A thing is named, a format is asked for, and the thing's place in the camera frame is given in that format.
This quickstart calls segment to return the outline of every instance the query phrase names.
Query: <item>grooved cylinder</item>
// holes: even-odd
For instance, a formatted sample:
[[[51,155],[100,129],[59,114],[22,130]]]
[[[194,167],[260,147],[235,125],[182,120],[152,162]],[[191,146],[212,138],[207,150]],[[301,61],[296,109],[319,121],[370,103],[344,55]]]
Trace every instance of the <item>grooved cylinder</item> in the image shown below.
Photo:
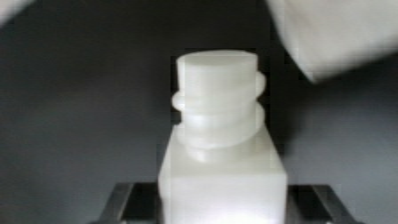
[[[205,51],[178,59],[180,92],[173,105],[184,122],[178,139],[203,160],[239,157],[264,127],[257,98],[266,90],[258,56],[246,51]]]

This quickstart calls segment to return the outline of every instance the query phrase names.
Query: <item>white cloth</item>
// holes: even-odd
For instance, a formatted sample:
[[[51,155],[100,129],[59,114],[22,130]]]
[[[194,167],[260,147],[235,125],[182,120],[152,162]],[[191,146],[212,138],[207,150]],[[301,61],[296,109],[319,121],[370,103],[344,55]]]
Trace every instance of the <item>white cloth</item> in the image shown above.
[[[285,47],[312,81],[397,51],[397,0],[267,1]]]

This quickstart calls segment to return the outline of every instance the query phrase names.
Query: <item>black stand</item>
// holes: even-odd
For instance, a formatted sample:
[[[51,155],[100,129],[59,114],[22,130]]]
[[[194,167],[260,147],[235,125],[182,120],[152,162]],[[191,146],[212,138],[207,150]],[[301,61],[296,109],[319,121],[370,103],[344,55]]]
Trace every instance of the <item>black stand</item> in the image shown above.
[[[157,183],[116,185],[102,218],[93,224],[162,224]],[[287,224],[363,224],[328,185],[290,186]]]

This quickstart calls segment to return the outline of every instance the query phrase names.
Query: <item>black background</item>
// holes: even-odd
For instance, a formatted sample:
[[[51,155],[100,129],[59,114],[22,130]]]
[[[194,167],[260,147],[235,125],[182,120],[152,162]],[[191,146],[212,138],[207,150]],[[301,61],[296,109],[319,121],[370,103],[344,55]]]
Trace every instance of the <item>black background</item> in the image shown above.
[[[118,182],[155,181],[175,60],[260,55],[260,98],[292,183],[330,183],[354,216],[395,223],[398,58],[312,85],[264,1],[38,0],[0,30],[0,223],[97,220]]]

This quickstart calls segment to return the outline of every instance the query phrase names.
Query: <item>cylindrical top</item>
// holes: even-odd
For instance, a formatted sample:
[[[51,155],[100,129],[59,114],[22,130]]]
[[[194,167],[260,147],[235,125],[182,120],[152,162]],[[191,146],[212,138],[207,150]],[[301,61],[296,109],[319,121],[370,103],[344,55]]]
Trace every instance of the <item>cylindrical top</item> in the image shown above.
[[[258,56],[219,50],[187,54],[178,59],[180,91],[186,96],[209,96],[257,82]]]

